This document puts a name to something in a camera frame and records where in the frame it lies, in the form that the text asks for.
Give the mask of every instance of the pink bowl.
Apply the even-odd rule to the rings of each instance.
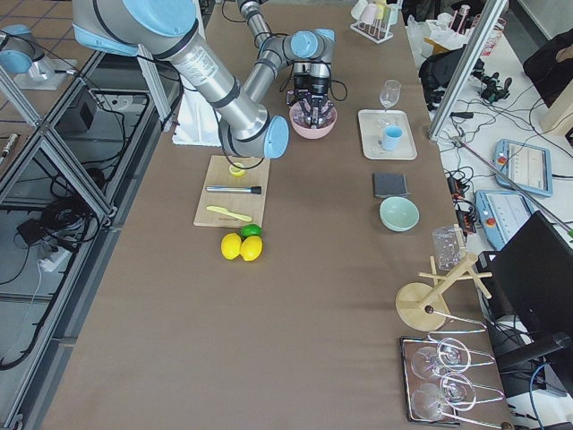
[[[288,111],[288,117],[290,119],[290,124],[293,126],[295,131],[303,136],[304,139],[320,139],[326,136],[334,127],[334,124],[338,119],[338,112],[335,107],[329,113],[329,117],[326,123],[321,128],[310,128],[303,119],[303,110],[298,103],[295,103]]]

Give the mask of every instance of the yellow knife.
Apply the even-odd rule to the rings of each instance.
[[[207,206],[207,211],[222,213],[223,215],[227,215],[229,217],[240,219],[241,221],[251,222],[252,217],[249,215],[243,215],[242,213],[234,213],[231,212],[227,208],[221,208],[220,206]]]

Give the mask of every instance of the wooden cutting board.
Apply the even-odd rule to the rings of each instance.
[[[234,163],[239,162],[244,166],[253,166],[260,159],[231,159]],[[267,183],[269,182],[270,160],[265,159],[256,167],[246,170],[241,177],[234,177],[229,173],[229,162],[223,155],[213,155],[205,176],[203,191],[195,212],[195,226],[202,227],[241,227],[246,224],[257,224],[262,227],[262,215],[265,210],[267,197]],[[261,194],[248,193],[208,193],[206,186],[261,186]],[[207,211],[207,206],[221,206],[232,212],[252,216],[251,222],[241,221],[223,215],[221,213]]]

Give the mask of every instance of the white tray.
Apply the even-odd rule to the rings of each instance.
[[[392,125],[402,129],[402,139],[395,150],[383,150],[381,145],[382,125],[381,119],[385,117]],[[363,109],[358,112],[358,123],[362,136],[362,149],[367,159],[415,159],[418,153],[415,150],[414,137],[406,112],[401,110]]]

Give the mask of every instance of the computer monitor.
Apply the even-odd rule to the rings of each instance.
[[[573,395],[573,249],[537,211],[492,261],[492,273],[533,340],[498,357],[500,370],[545,357]]]

